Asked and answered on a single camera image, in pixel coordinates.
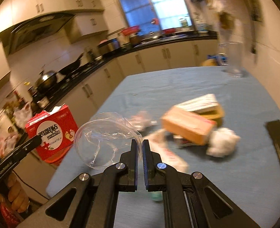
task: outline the power cord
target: power cord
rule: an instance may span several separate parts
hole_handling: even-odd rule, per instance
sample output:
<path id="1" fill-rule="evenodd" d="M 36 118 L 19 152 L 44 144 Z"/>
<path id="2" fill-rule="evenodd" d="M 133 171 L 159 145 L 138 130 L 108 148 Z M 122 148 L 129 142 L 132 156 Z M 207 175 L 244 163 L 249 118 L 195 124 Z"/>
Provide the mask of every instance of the power cord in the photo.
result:
<path id="1" fill-rule="evenodd" d="M 15 173 L 15 175 L 20 179 L 20 181 L 22 183 L 24 183 L 26 186 L 30 187 L 32 190 L 36 191 L 39 195 L 41 195 L 43 198 L 49 200 L 47 197 L 45 197 L 43 194 L 41 194 L 40 192 L 38 192 L 36 189 L 34 189 L 32 186 L 28 185 L 26 182 L 24 182 L 21 177 L 13 170 L 13 172 Z"/>

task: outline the black countertop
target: black countertop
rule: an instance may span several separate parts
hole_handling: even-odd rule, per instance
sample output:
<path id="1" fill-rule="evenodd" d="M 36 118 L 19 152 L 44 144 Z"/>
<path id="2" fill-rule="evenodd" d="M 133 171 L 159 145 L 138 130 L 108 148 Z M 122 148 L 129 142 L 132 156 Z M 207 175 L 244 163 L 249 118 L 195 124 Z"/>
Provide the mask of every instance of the black countertop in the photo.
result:
<path id="1" fill-rule="evenodd" d="M 146 48 L 155 47 L 158 45 L 165 45 L 169 43 L 176 43 L 176 42 L 183 42 L 183 41 L 190 41 L 190 40 L 201 40 L 201 39 L 217 39 L 217 33 L 214 31 L 209 31 L 206 34 L 196 34 L 193 31 L 188 32 L 188 35 L 180 35 L 180 36 L 173 36 L 163 39 L 158 39 L 155 41 L 147 42 L 145 44 L 138 45 L 137 47 L 120 51 L 115 53 L 113 56 L 109 56 L 104 58 L 100 62 L 96 63 L 87 63 L 83 66 L 81 66 L 79 69 L 77 69 L 75 72 L 75 76 L 69 80 L 63 87 L 57 91 L 50 99 L 49 104 L 44 108 L 44 110 L 50 112 L 55 107 L 55 105 L 67 94 L 69 93 L 74 87 L 76 87 L 81 81 L 83 81 L 85 78 L 87 78 L 89 75 L 94 73 L 96 70 L 101 68 L 103 65 L 110 62 L 112 59 L 115 59 L 116 57 L 132 53 L 135 51 L 143 50 Z M 18 141 L 16 146 L 21 145 L 25 142 L 27 139 L 27 133 L 24 133 L 21 137 L 21 139 Z"/>

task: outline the blue tablecloth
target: blue tablecloth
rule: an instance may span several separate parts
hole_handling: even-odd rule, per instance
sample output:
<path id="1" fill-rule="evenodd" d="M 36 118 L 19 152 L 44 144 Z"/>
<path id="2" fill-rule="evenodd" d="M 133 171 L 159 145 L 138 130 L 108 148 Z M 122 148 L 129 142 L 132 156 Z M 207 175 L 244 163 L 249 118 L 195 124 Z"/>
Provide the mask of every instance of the blue tablecloth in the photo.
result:
<path id="1" fill-rule="evenodd" d="M 107 99 L 100 112 L 126 117 L 147 110 L 153 120 L 173 105 L 214 93 L 226 116 L 223 126 L 241 137 L 234 154 L 225 158 L 205 155 L 205 147 L 169 147 L 188 164 L 188 173 L 202 172 L 262 228 L 280 217 L 280 163 L 264 127 L 280 119 L 280 111 L 262 85 L 250 74 L 232 78 L 222 67 L 194 67 L 129 76 Z M 82 163 L 72 148 L 55 172 L 46 191 L 54 196 L 82 172 L 98 173 Z M 164 227 L 163 205 L 145 190 L 139 164 L 138 191 L 120 193 L 114 227 Z"/>

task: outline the red medicine box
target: red medicine box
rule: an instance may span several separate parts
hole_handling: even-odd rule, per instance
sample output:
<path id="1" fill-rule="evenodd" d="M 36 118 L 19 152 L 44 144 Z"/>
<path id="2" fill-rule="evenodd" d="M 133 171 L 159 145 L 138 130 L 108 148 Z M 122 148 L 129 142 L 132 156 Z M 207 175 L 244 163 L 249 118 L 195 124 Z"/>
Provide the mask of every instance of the red medicine box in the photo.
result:
<path id="1" fill-rule="evenodd" d="M 42 111 L 31 118 L 25 126 L 29 138 L 40 135 L 41 146 L 37 152 L 42 160 L 48 159 L 74 142 L 78 126 L 66 104 L 52 112 Z"/>

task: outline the hand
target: hand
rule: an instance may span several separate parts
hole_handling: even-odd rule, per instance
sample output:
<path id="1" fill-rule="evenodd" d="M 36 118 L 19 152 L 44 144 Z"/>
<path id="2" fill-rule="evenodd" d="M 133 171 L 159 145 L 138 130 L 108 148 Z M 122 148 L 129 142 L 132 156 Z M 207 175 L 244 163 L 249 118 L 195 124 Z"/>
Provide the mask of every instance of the hand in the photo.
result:
<path id="1" fill-rule="evenodd" d="M 9 188 L 8 200 L 11 202 L 11 208 L 19 213 L 25 212 L 29 206 L 29 199 L 14 173 L 9 175 L 6 185 Z M 0 203 L 4 202 L 5 198 L 0 194 Z"/>

